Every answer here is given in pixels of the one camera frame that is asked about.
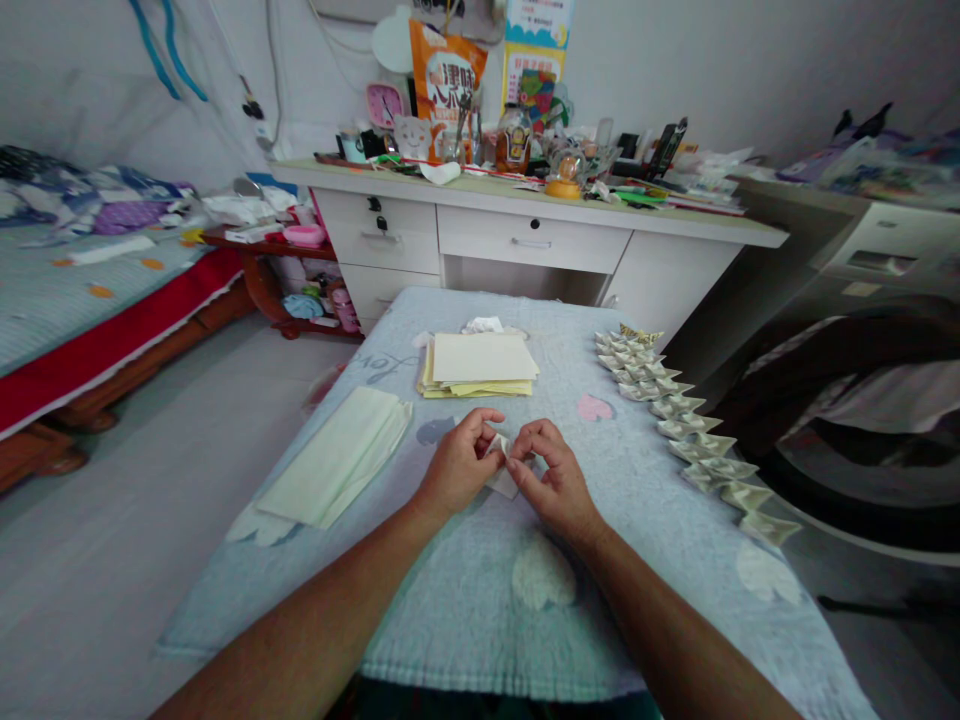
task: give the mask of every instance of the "tile floor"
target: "tile floor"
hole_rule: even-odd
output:
[[[0,716],[140,718],[195,671],[153,643],[301,427],[310,383],[356,348],[246,318],[126,400],[85,440],[87,467],[0,499]],[[814,594],[895,598],[919,572],[813,529],[788,554]],[[916,632],[828,620],[885,720],[960,717]]]

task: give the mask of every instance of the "white desk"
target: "white desk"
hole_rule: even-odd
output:
[[[664,331],[665,347],[744,245],[787,238],[745,218],[559,200],[499,178],[438,187],[313,159],[272,169],[312,188],[364,332],[404,287],[428,285],[616,306]]]

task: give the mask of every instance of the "blue hanger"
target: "blue hanger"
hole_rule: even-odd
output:
[[[173,85],[173,81],[170,79],[170,76],[167,75],[167,71],[163,67],[163,63],[160,62],[160,56],[157,54],[157,49],[153,46],[153,40],[150,39],[150,25],[147,23],[147,18],[143,14],[143,9],[140,7],[140,0],[130,0],[130,6],[133,8],[133,12],[137,16],[137,22],[140,23],[140,35],[143,38],[143,44],[147,48],[147,54],[150,56],[151,62],[153,62],[153,69],[157,72],[157,77],[160,78],[160,82],[164,84],[167,88],[167,92],[170,93],[170,97],[174,100],[180,100],[180,93],[177,92],[176,87]],[[173,6],[170,3],[170,0],[163,0],[163,11],[167,18],[167,52],[170,53],[170,59],[173,61],[173,67],[177,71],[177,74],[180,78],[187,84],[198,98],[203,102],[209,102],[209,98],[206,93],[199,88],[199,86],[193,81],[193,78],[190,77],[190,74],[187,72],[186,68],[183,67],[183,63],[180,62],[180,53],[177,52],[177,44],[174,38],[174,35],[177,30],[176,22],[173,17]]]

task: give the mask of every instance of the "washing machine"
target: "washing machine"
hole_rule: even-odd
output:
[[[960,322],[960,215],[793,185],[746,182],[740,195],[748,216],[790,237],[776,250],[742,252],[664,350],[705,409],[765,351],[765,338],[791,328],[851,314]],[[827,429],[812,422],[745,459],[808,522],[887,554],[960,564],[960,460],[859,465],[833,450]]]

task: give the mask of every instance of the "hand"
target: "hand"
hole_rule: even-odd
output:
[[[497,435],[487,421],[505,419],[499,410],[476,408],[444,435],[413,496],[414,504],[442,522],[466,509],[484,483],[503,467],[506,458],[500,450],[483,455]]]
[[[531,451],[542,456],[550,468],[542,481],[523,464]],[[575,548],[603,534],[607,524],[590,498],[580,464],[552,422],[534,420],[520,429],[507,469],[533,509]]]

